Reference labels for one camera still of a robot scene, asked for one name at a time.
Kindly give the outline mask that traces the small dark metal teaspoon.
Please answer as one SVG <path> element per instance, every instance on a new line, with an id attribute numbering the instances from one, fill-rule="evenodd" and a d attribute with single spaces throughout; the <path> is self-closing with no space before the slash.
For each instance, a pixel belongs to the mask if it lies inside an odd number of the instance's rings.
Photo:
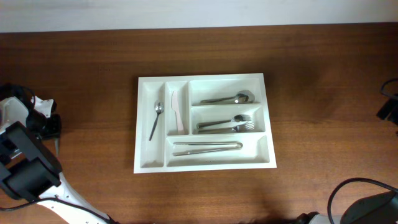
<path id="1" fill-rule="evenodd" d="M 56 152 L 56 156 L 59 156 L 59 152 L 60 152 L 60 139 L 59 138 L 55 138 L 54 139 L 54 143 L 55 143 L 55 152 Z"/>

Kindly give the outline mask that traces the pink plastic knife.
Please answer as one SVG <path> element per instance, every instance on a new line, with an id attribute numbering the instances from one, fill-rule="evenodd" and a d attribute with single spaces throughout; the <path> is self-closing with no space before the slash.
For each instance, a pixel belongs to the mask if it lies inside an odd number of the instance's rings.
<path id="1" fill-rule="evenodd" d="M 179 135 L 184 135 L 185 130 L 184 130 L 183 122 L 182 122 L 182 117 L 180 115 L 177 91 L 173 91 L 173 93 L 172 93 L 171 106 L 175 112 L 177 132 Z"/>

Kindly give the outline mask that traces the metal fork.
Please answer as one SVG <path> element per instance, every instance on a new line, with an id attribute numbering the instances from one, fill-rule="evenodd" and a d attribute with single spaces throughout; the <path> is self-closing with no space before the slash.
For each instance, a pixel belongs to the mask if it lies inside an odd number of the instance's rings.
<path id="1" fill-rule="evenodd" d="M 218 128 L 218 129 L 202 129 L 198 130 L 198 134 L 222 134 L 222 133 L 243 133 L 254 130 L 255 125 L 253 123 L 246 123 L 236 125 L 230 128 Z"/>
<path id="2" fill-rule="evenodd" d="M 245 121 L 251 121 L 251 120 L 252 120 L 252 118 L 249 115 L 238 114 L 238 115 L 232 117 L 231 119 L 227 119 L 227 120 L 198 123 L 197 128 L 201 129 L 201 128 L 205 128 L 208 126 L 214 126 L 214 125 L 218 125 L 218 124 L 224 124 L 224 123 L 230 123 L 230 122 L 239 123 L 239 122 L 245 122 Z"/>

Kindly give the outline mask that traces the metal tablespoon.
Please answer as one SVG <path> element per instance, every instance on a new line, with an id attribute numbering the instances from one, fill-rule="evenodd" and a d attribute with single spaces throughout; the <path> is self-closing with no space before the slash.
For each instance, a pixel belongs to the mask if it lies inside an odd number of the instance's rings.
<path id="1" fill-rule="evenodd" d="M 216 99 L 209 99 L 209 100 L 201 100 L 200 103 L 202 104 L 222 104 L 222 103 L 232 103 L 232 104 L 236 104 L 234 102 L 234 96 L 229 96 L 226 98 L 216 98 Z"/>
<path id="2" fill-rule="evenodd" d="M 234 102 L 236 104 L 247 104 L 253 103 L 255 100 L 254 94 L 249 90 L 241 90 L 234 97 Z"/>

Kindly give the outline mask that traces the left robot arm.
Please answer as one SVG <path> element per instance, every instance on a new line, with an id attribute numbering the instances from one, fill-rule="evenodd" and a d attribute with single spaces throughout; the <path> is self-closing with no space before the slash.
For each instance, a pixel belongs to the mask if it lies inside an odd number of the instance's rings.
<path id="1" fill-rule="evenodd" d="M 25 86 L 1 85 L 1 189 L 14 200 L 26 200 L 22 208 L 41 205 L 67 223 L 114 223 L 90 205 L 67 182 L 59 152 L 62 122 L 55 100 L 42 100 Z"/>

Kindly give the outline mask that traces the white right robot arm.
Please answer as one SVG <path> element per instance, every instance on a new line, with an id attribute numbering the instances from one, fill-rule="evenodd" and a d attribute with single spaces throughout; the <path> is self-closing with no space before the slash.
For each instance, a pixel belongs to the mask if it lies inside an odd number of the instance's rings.
<path id="1" fill-rule="evenodd" d="M 334 216 L 331 211 L 331 206 L 335 195 L 341 188 L 354 182 L 373 184 L 386 191 L 381 194 L 361 198 L 350 205 L 344 214 L 341 216 Z M 338 184 L 330 194 L 326 206 L 326 215 L 322 215 L 318 212 L 303 213 L 293 220 L 292 223 L 397 223 L 397 188 L 369 178 L 350 178 Z"/>

